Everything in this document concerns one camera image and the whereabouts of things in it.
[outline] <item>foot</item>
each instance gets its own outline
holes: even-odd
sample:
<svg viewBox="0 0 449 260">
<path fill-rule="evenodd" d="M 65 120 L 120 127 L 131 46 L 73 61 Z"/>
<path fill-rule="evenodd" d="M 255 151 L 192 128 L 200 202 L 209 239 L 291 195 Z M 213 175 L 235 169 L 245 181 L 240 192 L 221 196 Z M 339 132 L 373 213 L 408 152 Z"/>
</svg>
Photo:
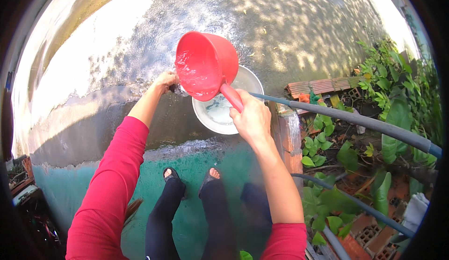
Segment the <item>foot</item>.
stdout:
<svg viewBox="0 0 449 260">
<path fill-rule="evenodd" d="M 162 175 L 164 176 L 164 181 L 167 182 L 169 179 L 171 178 L 177 178 L 179 180 L 181 180 L 181 178 L 179 178 L 178 173 L 176 172 L 176 170 L 172 170 L 170 167 L 167 167 L 166 169 L 164 169 Z M 181 201 L 185 200 L 187 198 L 187 192 L 184 192 L 184 196 L 181 198 Z"/>
<path fill-rule="evenodd" d="M 171 174 L 171 169 L 167 168 L 167 170 L 164 172 L 164 178 L 167 178 Z"/>
<path fill-rule="evenodd" d="M 209 170 L 209 175 L 213 178 L 220 179 L 220 173 L 213 167 Z"/>
<path fill-rule="evenodd" d="M 220 173 L 218 172 L 218 170 L 216 168 L 212 167 L 211 169 L 209 169 L 209 172 L 206 172 L 204 180 L 201 183 L 201 186 L 199 187 L 198 197 L 200 199 L 201 199 L 201 190 L 203 189 L 204 185 L 207 184 L 208 182 L 216 180 L 216 179 L 220 179 Z"/>
</svg>

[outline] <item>hose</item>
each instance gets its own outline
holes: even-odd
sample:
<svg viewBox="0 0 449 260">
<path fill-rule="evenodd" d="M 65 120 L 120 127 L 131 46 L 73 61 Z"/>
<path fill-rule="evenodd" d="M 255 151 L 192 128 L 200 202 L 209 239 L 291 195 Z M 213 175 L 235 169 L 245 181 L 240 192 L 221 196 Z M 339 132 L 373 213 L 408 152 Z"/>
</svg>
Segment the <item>hose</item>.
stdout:
<svg viewBox="0 0 449 260">
<path fill-rule="evenodd" d="M 351 260 L 351 257 L 349 257 L 343 245 L 327 225 L 324 226 L 323 233 L 329 241 L 330 245 L 334 248 L 335 253 L 340 258 L 340 260 Z"/>
<path fill-rule="evenodd" d="M 327 184 L 326 182 L 323 182 L 322 180 L 306 175 L 306 174 L 300 174 L 300 173 L 292 173 L 291 176 L 294 177 L 300 177 L 300 178 L 304 178 L 304 179 L 308 179 L 310 181 L 312 181 L 313 183 L 316 183 L 326 189 L 333 189 L 333 186 Z M 369 205 L 365 204 L 364 202 L 362 202 L 361 200 L 345 193 L 342 192 L 345 196 L 347 196 L 348 198 L 351 199 L 351 201 L 355 202 L 358 206 L 360 206 L 364 211 L 368 212 L 369 214 L 371 214 L 372 216 L 374 216 L 377 220 L 382 221 L 383 223 L 387 224 L 388 226 L 392 227 L 393 229 L 395 229 L 396 231 L 404 234 L 405 236 L 407 236 L 408 238 L 412 238 L 414 235 L 414 232 L 412 232 L 411 230 L 407 229 L 406 227 L 402 226 L 399 223 L 396 223 L 395 220 L 386 217 L 384 214 L 380 213 L 379 211 L 375 210 L 373 207 L 370 207 Z"/>
<path fill-rule="evenodd" d="M 359 114 L 354 114 L 346 111 L 341 111 L 338 109 L 333 109 L 329 107 L 323 107 L 319 105 L 313 105 L 298 101 L 289 101 L 282 98 L 276 98 L 268 95 L 258 94 L 258 93 L 251 93 L 254 97 L 262 98 L 270 101 L 274 101 L 277 103 L 281 103 L 293 108 L 298 108 L 318 114 L 322 114 L 325 116 L 333 117 L 333 118 L 339 118 L 341 120 L 344 120 L 346 122 L 352 122 L 356 125 L 369 128 L 371 130 L 381 132 L 385 135 L 391 136 L 397 140 L 400 140 L 404 143 L 407 143 L 410 146 L 413 146 L 426 154 L 432 154 L 436 158 L 440 159 L 443 155 L 442 149 L 433 144 L 429 139 L 426 139 L 418 134 L 415 134 L 411 131 L 405 130 L 403 128 L 394 126 L 390 123 L 382 122 L 374 118 L 365 117 Z"/>
</svg>

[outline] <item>red long-sleeve shirt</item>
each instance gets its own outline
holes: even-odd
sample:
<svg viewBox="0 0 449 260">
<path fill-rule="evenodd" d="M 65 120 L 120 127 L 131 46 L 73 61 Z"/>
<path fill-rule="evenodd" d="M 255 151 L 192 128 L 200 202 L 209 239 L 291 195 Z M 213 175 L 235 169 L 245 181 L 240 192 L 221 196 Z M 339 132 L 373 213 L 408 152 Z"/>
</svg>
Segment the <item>red long-sleeve shirt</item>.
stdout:
<svg viewBox="0 0 449 260">
<path fill-rule="evenodd" d="M 73 218 L 66 259 L 126 259 L 120 248 L 127 205 L 143 163 L 148 127 L 125 117 Z M 305 259 L 304 223 L 273 224 L 262 259 Z"/>
</svg>

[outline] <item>hand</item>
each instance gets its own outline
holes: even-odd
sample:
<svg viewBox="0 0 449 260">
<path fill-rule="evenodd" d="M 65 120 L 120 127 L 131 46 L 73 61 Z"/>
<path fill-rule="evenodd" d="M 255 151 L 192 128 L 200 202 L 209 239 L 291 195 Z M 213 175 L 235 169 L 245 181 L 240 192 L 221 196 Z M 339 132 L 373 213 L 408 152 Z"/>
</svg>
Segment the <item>hand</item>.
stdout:
<svg viewBox="0 0 449 260">
<path fill-rule="evenodd" d="M 162 94 L 167 93 L 168 88 L 172 84 L 178 84 L 179 83 L 179 77 L 176 73 L 165 71 L 160 74 L 152 86 L 155 86 L 156 88 L 159 88 Z"/>
<path fill-rule="evenodd" d="M 243 89 L 236 89 L 243 102 L 243 111 L 240 114 L 231 107 L 229 116 L 233 119 L 240 136 L 245 139 L 252 148 L 258 144 L 266 144 L 271 140 L 270 124 L 271 112 L 265 104 L 252 97 Z"/>
</svg>

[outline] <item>hair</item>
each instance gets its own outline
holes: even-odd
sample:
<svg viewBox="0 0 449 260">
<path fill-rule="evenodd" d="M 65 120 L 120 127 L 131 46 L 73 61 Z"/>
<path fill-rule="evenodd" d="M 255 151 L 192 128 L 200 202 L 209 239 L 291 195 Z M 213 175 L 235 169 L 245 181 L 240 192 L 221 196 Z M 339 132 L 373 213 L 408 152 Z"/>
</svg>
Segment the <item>hair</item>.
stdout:
<svg viewBox="0 0 449 260">
<path fill-rule="evenodd" d="M 125 222 L 123 223 L 123 228 L 125 228 L 134 218 L 139 206 L 143 203 L 143 199 L 138 198 L 137 200 L 128 204 L 128 208 L 125 213 Z"/>
</svg>

